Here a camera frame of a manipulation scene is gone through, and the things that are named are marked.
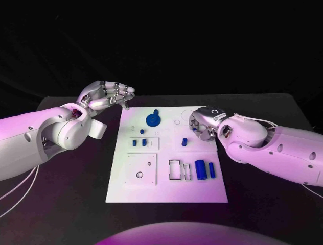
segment blue object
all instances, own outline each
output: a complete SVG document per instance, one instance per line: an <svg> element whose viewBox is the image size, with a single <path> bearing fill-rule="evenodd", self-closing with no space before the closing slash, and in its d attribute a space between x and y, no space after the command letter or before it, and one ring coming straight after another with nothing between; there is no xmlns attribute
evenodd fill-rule
<svg viewBox="0 0 323 245"><path fill-rule="evenodd" d="M210 162L208 165L210 165L210 174L211 174L211 178L215 178L215 167L214 167L214 163Z"/></svg>
<svg viewBox="0 0 323 245"><path fill-rule="evenodd" d="M184 138L184 139L182 139L182 146L186 146L186 145L188 145L188 139Z"/></svg>
<svg viewBox="0 0 323 245"><path fill-rule="evenodd" d="M155 110L155 113L148 116L146 122L150 127L156 127L161 124L161 116L158 110Z"/></svg>
<svg viewBox="0 0 323 245"><path fill-rule="evenodd" d="M208 172L207 172L205 161L198 160L195 162L195 166L197 166L198 180L207 180L208 179Z"/></svg>

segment black curtain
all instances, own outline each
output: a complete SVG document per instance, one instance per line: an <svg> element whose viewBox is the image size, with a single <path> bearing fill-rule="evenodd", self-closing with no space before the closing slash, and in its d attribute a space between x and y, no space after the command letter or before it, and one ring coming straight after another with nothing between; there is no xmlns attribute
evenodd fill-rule
<svg viewBox="0 0 323 245"><path fill-rule="evenodd" d="M323 133L323 8L18 9L0 3L0 118L109 80L137 96L290 93Z"/></svg>

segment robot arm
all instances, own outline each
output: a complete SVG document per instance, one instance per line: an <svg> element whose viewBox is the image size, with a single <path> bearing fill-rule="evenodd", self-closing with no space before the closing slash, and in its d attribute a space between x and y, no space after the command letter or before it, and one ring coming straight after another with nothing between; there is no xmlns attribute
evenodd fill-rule
<svg viewBox="0 0 323 245"><path fill-rule="evenodd" d="M300 184L323 186L323 135L254 118L202 107L189 118L198 137L211 141L218 136L230 158Z"/></svg>
<svg viewBox="0 0 323 245"><path fill-rule="evenodd" d="M18 176L58 153L76 149L90 135L101 139L107 125L93 119L106 108L133 99L135 89L96 81L76 103L0 120L0 180Z"/></svg>

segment cable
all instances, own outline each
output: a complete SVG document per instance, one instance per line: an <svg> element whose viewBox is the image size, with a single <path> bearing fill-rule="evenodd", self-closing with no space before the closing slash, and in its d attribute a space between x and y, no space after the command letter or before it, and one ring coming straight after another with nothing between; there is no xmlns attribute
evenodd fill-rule
<svg viewBox="0 0 323 245"><path fill-rule="evenodd" d="M31 183L31 187L32 187L34 184L35 184L35 179L37 179L38 172L40 172L40 166L38 166L38 168L37 168L35 178L34 178L34 181L32 181L32 183ZM28 194L29 191L31 191L31 187L29 187L29 189L28 189L28 191L27 191L24 197L21 198L21 200L18 201L18 203L15 204L15 206L9 209L9 211L8 211L6 213L2 214L0 218L2 218L2 217L12 211L12 209L14 209L14 208L16 207L16 205L21 203L21 201L24 200L27 194Z"/></svg>
<svg viewBox="0 0 323 245"><path fill-rule="evenodd" d="M271 121L267 121L267 120L263 120L263 119L257 119L257 118L253 118L253 117L247 117L247 116L243 116L243 115L240 115L240 114L237 114L237 113L234 113L234 114L235 114L237 116L246 118L246 119L256 120L256 121L264 121L264 122L269 123L273 127L277 127L277 126L279 126L279 125L277 125L274 122L271 122Z"/></svg>
<svg viewBox="0 0 323 245"><path fill-rule="evenodd" d="M322 198L323 198L323 196L322 195L319 195L313 190L310 190L318 196L320 196Z"/></svg>
<svg viewBox="0 0 323 245"><path fill-rule="evenodd" d="M37 169L37 167L32 169L32 171L31 171L31 173L29 173L29 175L27 176L27 178L24 179L24 181L19 183L19 185L12 189L12 191L9 191L8 192L8 194L6 195L4 195L2 197L0 197L0 200L18 189L18 187L24 184L24 182L29 179L29 177L31 177L31 175L34 174L34 172L35 172L35 169Z"/></svg>

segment dark table surface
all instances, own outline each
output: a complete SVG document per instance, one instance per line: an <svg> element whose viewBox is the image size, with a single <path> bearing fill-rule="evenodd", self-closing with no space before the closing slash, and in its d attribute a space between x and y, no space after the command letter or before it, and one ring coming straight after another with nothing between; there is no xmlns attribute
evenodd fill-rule
<svg viewBox="0 0 323 245"><path fill-rule="evenodd" d="M48 97L38 110L74 102ZM230 113L312 130L289 94L139 96L132 107L215 105ZM106 203L122 107L96 119L109 125L101 140L87 138L74 151L41 165L32 190L0 219L0 244L94 244L140 225L194 221L238 227L290 244L323 244L323 199L296 184L234 162L218 142L230 203ZM28 173L0 181L0 196ZM31 180L0 201L0 214L14 206ZM323 193L323 188L312 187Z"/></svg>

